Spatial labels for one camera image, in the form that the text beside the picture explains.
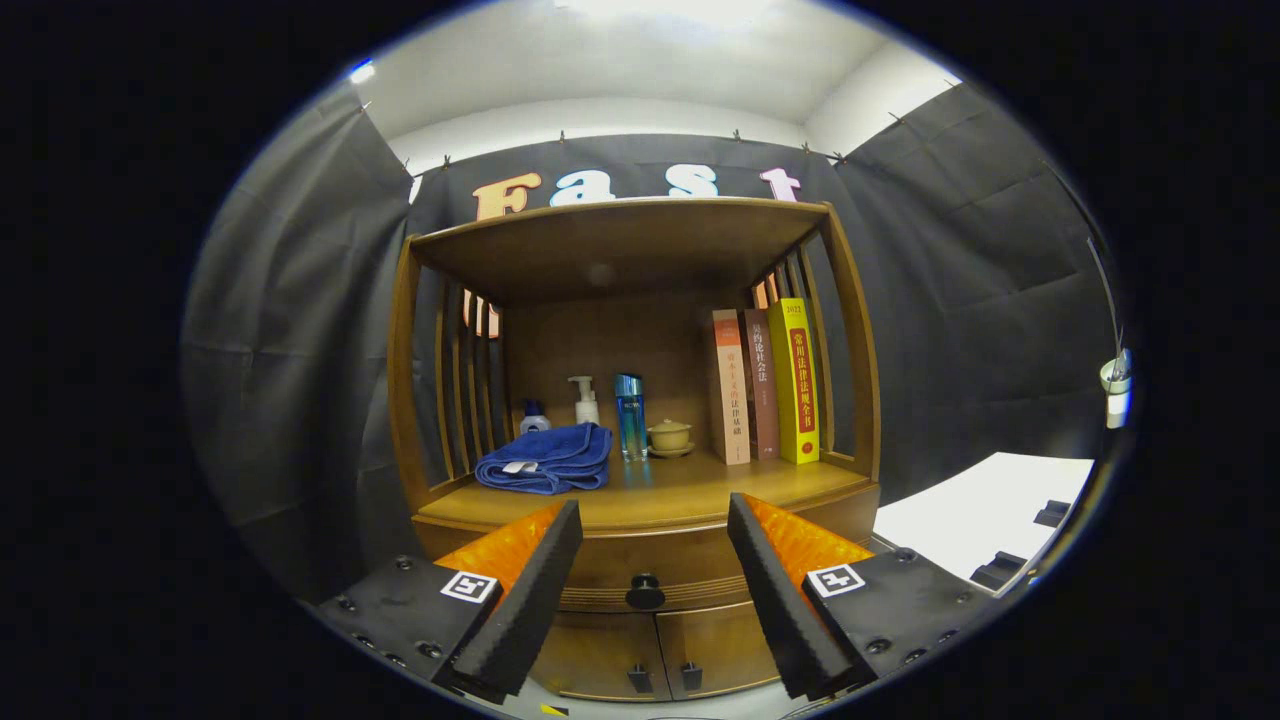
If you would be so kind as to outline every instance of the shelf board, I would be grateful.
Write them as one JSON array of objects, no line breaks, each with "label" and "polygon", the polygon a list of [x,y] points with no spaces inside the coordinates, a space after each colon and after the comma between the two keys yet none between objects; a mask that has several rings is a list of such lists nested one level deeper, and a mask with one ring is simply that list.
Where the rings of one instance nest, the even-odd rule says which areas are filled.
[{"label": "shelf board", "polygon": [[499,307],[681,287],[746,290],[824,205],[634,197],[541,208],[410,240],[420,263]]},{"label": "shelf board", "polygon": [[870,480],[829,462],[794,465],[756,460],[726,465],[704,450],[646,462],[611,459],[609,482],[593,491],[556,496],[494,489],[472,475],[452,480],[457,489],[421,507],[417,520],[470,529],[492,529],[534,512],[548,502],[577,500],[588,536],[662,532],[723,524],[731,492],[745,492],[783,509],[836,500]]}]

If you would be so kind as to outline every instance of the wooden cabinet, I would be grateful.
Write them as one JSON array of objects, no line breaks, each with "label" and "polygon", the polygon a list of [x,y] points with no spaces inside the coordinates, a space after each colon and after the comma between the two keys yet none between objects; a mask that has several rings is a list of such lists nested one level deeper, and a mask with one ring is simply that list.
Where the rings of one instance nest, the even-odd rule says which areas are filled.
[{"label": "wooden cabinet", "polygon": [[741,691],[778,676],[750,602],[658,612],[654,619],[673,700]]},{"label": "wooden cabinet", "polygon": [[[652,692],[636,688],[643,671]],[[760,685],[778,670],[750,602],[678,612],[558,612],[530,675],[570,697],[690,700]]]},{"label": "wooden cabinet", "polygon": [[[806,247],[831,264],[838,306],[817,301]],[[440,279],[435,315],[435,428],[413,401],[415,302],[422,269]],[[724,465],[709,447],[703,325],[710,311],[809,300],[820,461]],[[498,338],[489,340],[498,309]],[[838,311],[838,316],[823,313]],[[849,347],[831,364],[827,328]],[[692,424],[694,452],[623,462],[608,483],[547,497],[485,487],[480,457],[506,445],[521,398],[541,400],[553,425],[573,421],[571,375],[589,374],[600,424],[617,433],[612,379],[644,377],[646,419]],[[831,378],[850,379],[851,416],[836,416]],[[742,492],[846,538],[870,537],[879,503],[879,386],[861,282],[831,205],[744,197],[632,199],[548,208],[410,237],[401,256],[388,340],[388,404],[401,482],[428,557],[440,557],[548,502],[579,502],[582,544],[531,676],[566,696],[612,701],[701,697],[777,675],[726,532]],[[833,447],[836,423],[855,454]],[[424,442],[445,477],[428,477]],[[655,575],[666,602],[640,612],[625,597]],[[686,664],[701,685],[686,687]],[[652,692],[628,673],[641,665]]]},{"label": "wooden cabinet", "polygon": [[[648,675],[640,692],[628,673]],[[530,676],[570,697],[644,702],[671,700],[667,674],[648,612],[558,612]]]}]

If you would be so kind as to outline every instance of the yellow book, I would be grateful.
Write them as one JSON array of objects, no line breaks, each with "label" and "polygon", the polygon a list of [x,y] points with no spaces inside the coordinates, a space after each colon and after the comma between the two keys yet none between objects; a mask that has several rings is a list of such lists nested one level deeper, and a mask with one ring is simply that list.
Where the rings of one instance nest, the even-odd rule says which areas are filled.
[{"label": "yellow book", "polygon": [[769,306],[769,341],[778,383],[778,455],[796,465],[818,460],[818,387],[804,300],[782,297]]}]

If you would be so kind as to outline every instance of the blue towel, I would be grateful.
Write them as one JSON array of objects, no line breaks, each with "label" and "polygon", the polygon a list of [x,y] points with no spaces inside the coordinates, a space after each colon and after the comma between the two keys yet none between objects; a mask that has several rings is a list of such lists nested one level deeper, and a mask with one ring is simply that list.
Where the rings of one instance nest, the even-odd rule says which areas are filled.
[{"label": "blue towel", "polygon": [[[613,430],[595,423],[525,433],[481,457],[475,475],[492,488],[538,495],[595,489],[609,482],[612,447]],[[504,473],[508,462],[538,462],[538,469]]]}]

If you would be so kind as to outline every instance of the white pump bottle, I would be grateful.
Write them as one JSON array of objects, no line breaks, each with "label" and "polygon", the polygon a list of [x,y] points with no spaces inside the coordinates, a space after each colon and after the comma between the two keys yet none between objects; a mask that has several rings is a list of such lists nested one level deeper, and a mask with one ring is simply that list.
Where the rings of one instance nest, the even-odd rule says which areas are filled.
[{"label": "white pump bottle", "polygon": [[573,416],[577,423],[595,423],[600,424],[600,406],[595,402],[595,391],[591,389],[591,375],[573,375],[568,379],[571,383],[577,383],[577,391],[581,397],[573,404]]}]

